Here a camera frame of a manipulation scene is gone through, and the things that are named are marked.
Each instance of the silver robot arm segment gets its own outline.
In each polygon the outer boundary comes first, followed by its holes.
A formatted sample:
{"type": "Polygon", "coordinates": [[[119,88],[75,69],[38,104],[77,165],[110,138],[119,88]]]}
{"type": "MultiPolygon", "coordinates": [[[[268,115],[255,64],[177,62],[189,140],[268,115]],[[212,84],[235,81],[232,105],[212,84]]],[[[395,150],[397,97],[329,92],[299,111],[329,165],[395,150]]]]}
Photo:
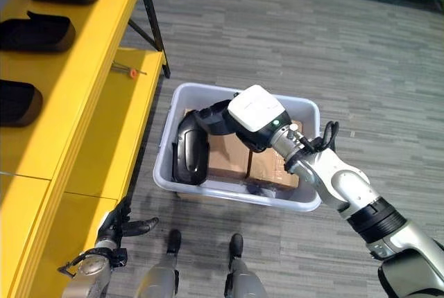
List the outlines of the silver robot arm segment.
{"type": "Polygon", "coordinates": [[[275,133],[271,146],[285,158],[287,172],[308,181],[366,241],[371,255],[385,261],[379,279],[389,296],[444,297],[442,246],[401,216],[361,170],[341,161],[330,148],[306,149],[310,145],[307,140],[302,144],[303,138],[297,126],[290,125],[275,133]]]}

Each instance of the robot leg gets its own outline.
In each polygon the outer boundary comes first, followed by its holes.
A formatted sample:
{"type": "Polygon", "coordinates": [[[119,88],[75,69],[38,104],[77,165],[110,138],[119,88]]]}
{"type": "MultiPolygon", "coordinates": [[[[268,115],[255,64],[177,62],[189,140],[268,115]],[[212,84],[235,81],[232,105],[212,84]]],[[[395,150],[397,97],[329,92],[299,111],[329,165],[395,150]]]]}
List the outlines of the robot leg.
{"type": "Polygon", "coordinates": [[[225,283],[227,298],[268,298],[261,280],[254,272],[248,270],[246,264],[236,258],[231,264],[231,273],[225,283]]]}

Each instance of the yellow table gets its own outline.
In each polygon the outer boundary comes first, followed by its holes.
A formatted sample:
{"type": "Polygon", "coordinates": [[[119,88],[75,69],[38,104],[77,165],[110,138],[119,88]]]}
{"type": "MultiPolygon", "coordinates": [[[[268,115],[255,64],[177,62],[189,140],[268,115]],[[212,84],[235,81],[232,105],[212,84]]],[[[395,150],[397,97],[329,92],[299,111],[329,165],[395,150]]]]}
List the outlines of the yellow table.
{"type": "Polygon", "coordinates": [[[76,29],[65,53],[0,52],[0,77],[31,83],[44,99],[29,126],[0,128],[2,297],[59,297],[67,278],[56,268],[92,247],[100,220],[126,194],[167,63],[163,44],[118,49],[135,2],[10,0],[1,13],[64,15],[76,29]],[[146,75],[110,72],[113,60],[146,75]]]}

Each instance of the black cable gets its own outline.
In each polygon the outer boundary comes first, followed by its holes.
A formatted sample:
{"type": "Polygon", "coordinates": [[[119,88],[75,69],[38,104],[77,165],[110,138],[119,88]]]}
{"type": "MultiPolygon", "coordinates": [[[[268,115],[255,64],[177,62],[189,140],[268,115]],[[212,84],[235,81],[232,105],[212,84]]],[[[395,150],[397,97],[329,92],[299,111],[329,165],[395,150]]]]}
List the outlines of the black cable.
{"type": "Polygon", "coordinates": [[[308,151],[312,154],[324,151],[325,149],[328,148],[332,149],[333,151],[336,151],[335,139],[336,136],[338,135],[338,132],[339,132],[339,123],[337,121],[335,122],[329,121],[327,125],[325,125],[324,135],[322,139],[319,138],[321,139],[321,144],[319,144],[318,146],[314,146],[305,137],[301,138],[299,142],[301,142],[306,147],[306,149],[308,149],[308,151]]]}

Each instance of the black metal table leg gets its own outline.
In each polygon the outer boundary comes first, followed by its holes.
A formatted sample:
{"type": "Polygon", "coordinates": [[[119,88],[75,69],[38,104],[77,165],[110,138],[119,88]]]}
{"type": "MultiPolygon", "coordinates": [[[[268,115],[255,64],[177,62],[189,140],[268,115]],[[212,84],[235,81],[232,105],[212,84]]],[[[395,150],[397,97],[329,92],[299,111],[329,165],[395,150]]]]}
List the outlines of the black metal table leg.
{"type": "MultiPolygon", "coordinates": [[[[162,66],[162,69],[164,71],[164,75],[166,78],[169,78],[171,75],[171,71],[169,69],[167,53],[165,52],[165,47],[164,47],[164,43],[162,41],[162,36],[160,35],[160,29],[159,29],[159,24],[157,22],[157,17],[155,16],[153,0],[143,0],[143,2],[145,5],[146,14],[148,15],[148,20],[150,22],[151,31],[153,32],[155,48],[158,51],[163,51],[163,53],[164,53],[165,63],[162,66]]],[[[148,41],[150,44],[153,44],[152,39],[134,21],[130,20],[129,24],[146,41],[148,41]]]]}

